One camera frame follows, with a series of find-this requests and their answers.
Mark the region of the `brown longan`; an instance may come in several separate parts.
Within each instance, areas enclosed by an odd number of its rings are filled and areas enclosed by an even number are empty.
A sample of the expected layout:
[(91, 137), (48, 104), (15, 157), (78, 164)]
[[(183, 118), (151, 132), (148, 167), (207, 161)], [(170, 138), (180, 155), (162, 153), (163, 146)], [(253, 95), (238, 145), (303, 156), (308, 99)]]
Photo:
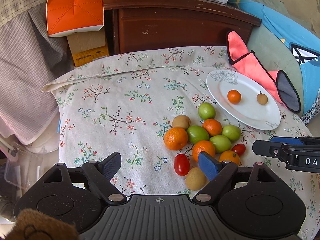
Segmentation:
[(191, 191), (198, 191), (206, 184), (207, 178), (199, 167), (192, 168), (185, 177), (185, 185)]
[(191, 120), (188, 116), (186, 115), (178, 115), (176, 116), (173, 121), (172, 121), (172, 127), (176, 128), (183, 128), (187, 130), (190, 126)]
[(257, 95), (256, 100), (260, 105), (266, 105), (268, 103), (267, 95), (263, 94), (261, 91)]

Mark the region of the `green jujube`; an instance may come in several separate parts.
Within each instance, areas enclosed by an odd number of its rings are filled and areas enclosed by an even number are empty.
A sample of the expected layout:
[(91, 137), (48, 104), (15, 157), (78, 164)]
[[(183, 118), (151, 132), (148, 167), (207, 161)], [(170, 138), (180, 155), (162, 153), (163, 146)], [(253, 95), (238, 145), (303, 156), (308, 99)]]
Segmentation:
[(213, 105), (204, 102), (199, 105), (198, 114), (202, 120), (214, 119), (216, 116), (216, 111)]
[(232, 147), (231, 141), (224, 135), (213, 136), (210, 142), (214, 145), (217, 154), (228, 151)]
[(234, 125), (226, 125), (222, 128), (222, 135), (227, 137), (231, 142), (237, 141), (241, 137), (241, 130)]
[(190, 126), (187, 129), (188, 140), (192, 144), (196, 144), (202, 140), (209, 140), (208, 132), (201, 126)]

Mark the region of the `cherry tomato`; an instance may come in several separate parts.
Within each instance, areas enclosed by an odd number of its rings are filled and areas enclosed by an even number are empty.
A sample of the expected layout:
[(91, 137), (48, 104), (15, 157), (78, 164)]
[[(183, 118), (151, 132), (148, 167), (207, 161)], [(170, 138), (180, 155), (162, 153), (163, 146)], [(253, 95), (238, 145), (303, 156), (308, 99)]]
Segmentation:
[(246, 152), (246, 146), (244, 144), (236, 144), (233, 146), (232, 151), (238, 156), (242, 156)]
[(178, 154), (174, 161), (174, 170), (179, 176), (186, 176), (190, 170), (189, 159), (184, 154)]

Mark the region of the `green jujube top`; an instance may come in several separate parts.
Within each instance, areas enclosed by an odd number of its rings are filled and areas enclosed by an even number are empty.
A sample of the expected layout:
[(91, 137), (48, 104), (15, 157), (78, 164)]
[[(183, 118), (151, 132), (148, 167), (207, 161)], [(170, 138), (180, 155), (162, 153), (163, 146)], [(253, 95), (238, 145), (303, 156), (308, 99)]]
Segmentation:
[(216, 111), (213, 105), (204, 102), (199, 105), (198, 114), (202, 120), (214, 119), (216, 116)]

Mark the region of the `small tangerine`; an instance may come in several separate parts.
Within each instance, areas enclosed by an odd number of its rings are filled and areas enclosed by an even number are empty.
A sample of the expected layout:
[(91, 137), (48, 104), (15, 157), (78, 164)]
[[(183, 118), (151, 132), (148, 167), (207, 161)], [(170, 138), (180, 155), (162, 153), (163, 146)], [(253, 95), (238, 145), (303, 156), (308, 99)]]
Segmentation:
[(227, 98), (230, 103), (237, 105), (241, 101), (242, 96), (239, 91), (233, 89), (228, 92)]

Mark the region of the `houndstooth sofa cushion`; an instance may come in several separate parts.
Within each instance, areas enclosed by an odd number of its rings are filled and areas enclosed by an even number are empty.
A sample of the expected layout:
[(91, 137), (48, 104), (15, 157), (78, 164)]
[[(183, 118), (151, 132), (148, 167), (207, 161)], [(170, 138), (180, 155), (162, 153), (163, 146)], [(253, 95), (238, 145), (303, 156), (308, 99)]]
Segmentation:
[(304, 125), (308, 125), (310, 121), (319, 114), (319, 102), (315, 102), (312, 107), (301, 117)]

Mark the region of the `white floral plate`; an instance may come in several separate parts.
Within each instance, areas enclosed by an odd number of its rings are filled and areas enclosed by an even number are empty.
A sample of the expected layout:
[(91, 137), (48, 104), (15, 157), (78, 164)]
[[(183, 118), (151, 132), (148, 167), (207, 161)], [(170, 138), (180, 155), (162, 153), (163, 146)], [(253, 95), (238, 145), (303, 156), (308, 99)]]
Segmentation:
[[(269, 92), (257, 82), (231, 70), (213, 70), (206, 78), (207, 88), (214, 100), (232, 117), (253, 128), (269, 131), (280, 125), (279, 107)], [(229, 102), (230, 90), (240, 92), (242, 99), (234, 105)], [(266, 94), (268, 103), (260, 105), (256, 97)]]

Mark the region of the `brown plush toy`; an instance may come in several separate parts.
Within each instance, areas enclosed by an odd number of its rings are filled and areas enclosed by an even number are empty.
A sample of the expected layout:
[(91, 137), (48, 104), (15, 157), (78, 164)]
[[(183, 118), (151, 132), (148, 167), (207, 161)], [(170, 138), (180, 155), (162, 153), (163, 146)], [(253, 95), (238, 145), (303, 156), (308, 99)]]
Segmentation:
[(33, 209), (24, 209), (18, 214), (11, 231), (1, 239), (55, 240), (80, 239), (80, 237), (74, 225)]

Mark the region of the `blue green cushion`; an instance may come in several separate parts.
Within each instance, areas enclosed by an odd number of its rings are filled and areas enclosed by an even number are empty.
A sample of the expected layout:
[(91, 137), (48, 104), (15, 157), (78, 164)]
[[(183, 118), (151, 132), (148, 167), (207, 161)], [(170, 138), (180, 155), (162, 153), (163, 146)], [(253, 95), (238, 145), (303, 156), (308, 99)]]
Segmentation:
[(228, 0), (262, 24), (291, 51), (300, 66), (303, 85), (303, 115), (319, 102), (319, 38), (294, 20), (251, 0)]

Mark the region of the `pink grey cloth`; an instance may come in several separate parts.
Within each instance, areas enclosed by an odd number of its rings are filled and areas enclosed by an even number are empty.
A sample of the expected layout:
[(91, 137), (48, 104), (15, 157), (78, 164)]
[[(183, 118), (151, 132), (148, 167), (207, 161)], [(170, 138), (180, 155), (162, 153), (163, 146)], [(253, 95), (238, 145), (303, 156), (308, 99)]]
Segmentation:
[(249, 51), (242, 38), (235, 31), (226, 34), (229, 64), (239, 73), (263, 86), (279, 103), (294, 113), (301, 110), (300, 97), (283, 70), (268, 71), (255, 52)]

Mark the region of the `brown cardboard box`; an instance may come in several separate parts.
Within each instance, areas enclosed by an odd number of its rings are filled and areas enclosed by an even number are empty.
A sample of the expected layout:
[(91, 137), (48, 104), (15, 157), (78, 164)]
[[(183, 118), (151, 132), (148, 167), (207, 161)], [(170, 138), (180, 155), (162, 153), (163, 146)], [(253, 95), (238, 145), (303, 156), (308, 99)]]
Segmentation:
[(104, 27), (99, 31), (74, 33), (67, 36), (67, 41), (75, 67), (110, 55)]

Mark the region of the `checkered fabric cover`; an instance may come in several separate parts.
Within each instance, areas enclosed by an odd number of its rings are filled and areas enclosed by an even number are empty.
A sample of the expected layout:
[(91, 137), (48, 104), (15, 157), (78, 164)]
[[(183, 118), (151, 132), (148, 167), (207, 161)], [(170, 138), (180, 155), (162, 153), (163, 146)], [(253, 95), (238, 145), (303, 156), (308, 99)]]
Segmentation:
[(72, 67), (64, 37), (49, 37), (47, 0), (1, 0), (1, 136), (33, 143), (57, 116), (44, 85)]

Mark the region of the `dark wooden cabinet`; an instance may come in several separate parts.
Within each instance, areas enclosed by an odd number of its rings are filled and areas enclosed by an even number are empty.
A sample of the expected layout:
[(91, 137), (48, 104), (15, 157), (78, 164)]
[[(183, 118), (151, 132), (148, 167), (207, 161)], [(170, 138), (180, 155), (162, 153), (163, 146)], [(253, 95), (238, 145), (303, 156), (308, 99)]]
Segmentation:
[(186, 46), (224, 46), (229, 31), (248, 42), (261, 19), (206, 0), (104, 0), (111, 54)]

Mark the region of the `orange paper bag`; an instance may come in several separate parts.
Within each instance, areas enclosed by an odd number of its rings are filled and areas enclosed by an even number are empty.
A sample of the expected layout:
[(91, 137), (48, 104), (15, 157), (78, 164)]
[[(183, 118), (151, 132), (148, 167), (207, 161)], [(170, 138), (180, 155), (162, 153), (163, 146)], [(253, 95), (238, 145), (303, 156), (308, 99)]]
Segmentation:
[(103, 0), (47, 0), (46, 21), (49, 37), (99, 31), (104, 26)]

